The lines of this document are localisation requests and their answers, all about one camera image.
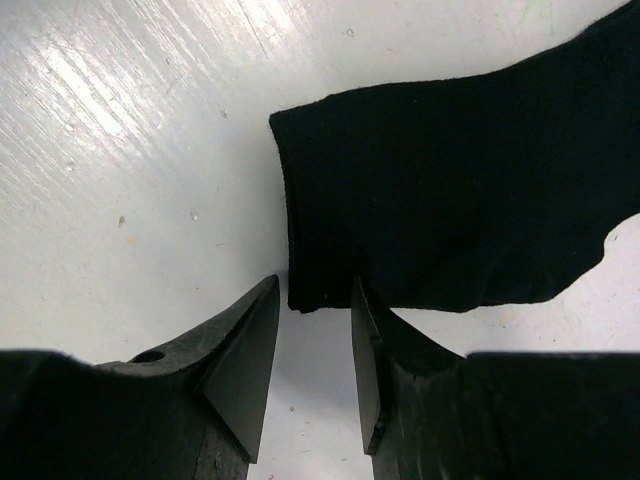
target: black object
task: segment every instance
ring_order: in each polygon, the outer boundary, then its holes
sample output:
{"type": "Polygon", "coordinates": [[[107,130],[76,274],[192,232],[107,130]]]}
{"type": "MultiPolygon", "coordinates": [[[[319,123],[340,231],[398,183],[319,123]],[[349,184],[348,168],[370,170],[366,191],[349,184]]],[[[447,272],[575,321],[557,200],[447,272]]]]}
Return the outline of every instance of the black object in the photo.
{"type": "Polygon", "coordinates": [[[279,309],[272,276],[128,363],[0,353],[0,478],[245,479],[258,455],[279,309]]]}
{"type": "Polygon", "coordinates": [[[352,329],[376,480],[640,478],[640,355],[464,359],[359,280],[352,329]]]}
{"type": "Polygon", "coordinates": [[[289,306],[546,301],[640,211],[640,1],[504,70],[332,95],[270,124],[289,306]]]}

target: sock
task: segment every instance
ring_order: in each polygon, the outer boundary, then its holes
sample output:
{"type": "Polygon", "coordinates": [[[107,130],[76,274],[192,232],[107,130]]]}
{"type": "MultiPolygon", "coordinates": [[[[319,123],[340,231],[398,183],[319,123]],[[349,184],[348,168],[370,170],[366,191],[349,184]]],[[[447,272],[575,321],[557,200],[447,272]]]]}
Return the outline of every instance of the sock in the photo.
{"type": "Polygon", "coordinates": [[[640,0],[575,39],[463,79],[331,95],[270,118],[289,306],[462,312],[551,299],[640,211],[640,0]]]}

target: white table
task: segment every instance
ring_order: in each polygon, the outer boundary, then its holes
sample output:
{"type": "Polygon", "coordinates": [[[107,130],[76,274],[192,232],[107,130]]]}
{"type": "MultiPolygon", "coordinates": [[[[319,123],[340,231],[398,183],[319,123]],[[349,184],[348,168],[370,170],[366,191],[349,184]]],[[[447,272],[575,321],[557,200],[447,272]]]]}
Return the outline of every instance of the white table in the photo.
{"type": "MultiPolygon", "coordinates": [[[[625,0],[0,3],[0,347],[128,360],[287,268],[271,112],[486,73],[625,0]]],[[[402,312],[456,352],[637,350],[640,216],[554,301],[402,312]]],[[[348,311],[283,303],[251,479],[370,479],[348,311]]]]}

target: black sock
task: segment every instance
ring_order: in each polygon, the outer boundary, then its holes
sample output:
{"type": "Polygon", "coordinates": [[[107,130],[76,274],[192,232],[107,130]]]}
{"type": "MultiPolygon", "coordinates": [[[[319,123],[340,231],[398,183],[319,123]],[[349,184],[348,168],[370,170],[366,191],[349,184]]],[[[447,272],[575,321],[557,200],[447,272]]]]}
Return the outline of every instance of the black sock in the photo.
{"type": "Polygon", "coordinates": [[[270,118],[289,306],[545,301],[640,211],[640,0],[507,69],[332,95],[270,118]]]}

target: black knit fabric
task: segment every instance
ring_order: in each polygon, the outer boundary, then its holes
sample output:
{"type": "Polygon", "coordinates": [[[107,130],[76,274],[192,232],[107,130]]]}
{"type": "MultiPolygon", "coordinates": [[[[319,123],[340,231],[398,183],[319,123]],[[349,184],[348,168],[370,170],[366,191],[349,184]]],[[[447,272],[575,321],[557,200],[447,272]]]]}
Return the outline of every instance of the black knit fabric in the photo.
{"type": "Polygon", "coordinates": [[[549,300],[640,211],[640,0],[507,69],[382,85],[271,116],[289,306],[549,300]]]}

